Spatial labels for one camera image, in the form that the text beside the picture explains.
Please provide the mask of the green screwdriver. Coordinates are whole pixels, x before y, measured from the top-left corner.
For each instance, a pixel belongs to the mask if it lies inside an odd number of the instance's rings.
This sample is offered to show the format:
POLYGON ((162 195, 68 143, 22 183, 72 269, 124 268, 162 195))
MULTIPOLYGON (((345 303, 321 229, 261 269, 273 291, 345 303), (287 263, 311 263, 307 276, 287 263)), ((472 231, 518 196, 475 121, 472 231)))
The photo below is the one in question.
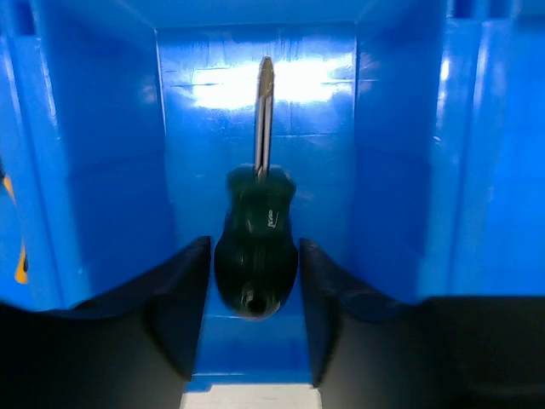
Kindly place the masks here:
POLYGON ((290 206, 295 183, 270 164, 274 70, 262 59, 251 166, 227 175, 229 209, 215 247, 215 280, 222 301, 247 320, 264 320, 286 303, 298 268, 290 206))

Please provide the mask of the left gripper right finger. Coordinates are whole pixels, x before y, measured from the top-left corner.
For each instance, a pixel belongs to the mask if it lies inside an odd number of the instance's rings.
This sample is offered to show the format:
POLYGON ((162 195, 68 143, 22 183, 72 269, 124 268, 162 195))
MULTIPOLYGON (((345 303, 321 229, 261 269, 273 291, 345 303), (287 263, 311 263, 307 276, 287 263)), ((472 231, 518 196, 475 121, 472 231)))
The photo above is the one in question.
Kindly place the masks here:
POLYGON ((352 276, 310 239, 300 241, 299 271, 313 387, 421 386, 418 308, 352 276))

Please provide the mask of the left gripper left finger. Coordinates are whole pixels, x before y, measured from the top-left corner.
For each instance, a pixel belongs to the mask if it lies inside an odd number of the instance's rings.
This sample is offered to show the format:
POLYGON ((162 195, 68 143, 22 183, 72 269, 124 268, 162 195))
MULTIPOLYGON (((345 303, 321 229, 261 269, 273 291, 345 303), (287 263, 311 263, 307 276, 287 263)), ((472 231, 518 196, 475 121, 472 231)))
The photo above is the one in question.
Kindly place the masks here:
POLYGON ((192 377, 209 286, 211 238, 200 236, 166 262, 72 312, 106 319, 139 312, 145 332, 185 381, 192 377))

